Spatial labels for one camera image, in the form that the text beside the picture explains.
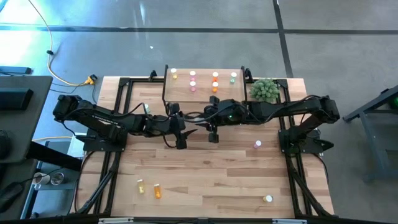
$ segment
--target wooden tabletop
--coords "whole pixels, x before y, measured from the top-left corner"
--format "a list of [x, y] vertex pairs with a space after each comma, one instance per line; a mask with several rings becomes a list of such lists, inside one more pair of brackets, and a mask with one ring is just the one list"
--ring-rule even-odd
[[[113, 109], [120, 77], [104, 77], [100, 106]], [[291, 100], [307, 95], [304, 80], [288, 78]], [[164, 114], [162, 83], [135, 83], [130, 109], [138, 103], [149, 105], [151, 114]], [[206, 103], [181, 103], [184, 113], [203, 111]], [[136, 113], [143, 113], [139, 108]], [[295, 117], [299, 123], [301, 116]], [[187, 124], [187, 130], [197, 128]], [[208, 132], [199, 130], [188, 138], [188, 148], [168, 148], [162, 138], [129, 136], [122, 153], [114, 194], [112, 216], [129, 217], [294, 217], [284, 155], [280, 153], [278, 119], [260, 126], [220, 127], [220, 143], [208, 142]], [[174, 145], [174, 137], [168, 142]], [[256, 140], [262, 146], [254, 149]], [[317, 200], [333, 213], [325, 171], [313, 155], [303, 154], [307, 185]], [[104, 153], [87, 160], [81, 175], [78, 207], [98, 185]], [[145, 194], [139, 194], [137, 180], [143, 179]], [[160, 184], [162, 198], [155, 199], [154, 184]], [[105, 190], [103, 206], [108, 189]], [[273, 202], [262, 198], [271, 195]], [[301, 191], [300, 207], [304, 212]]]

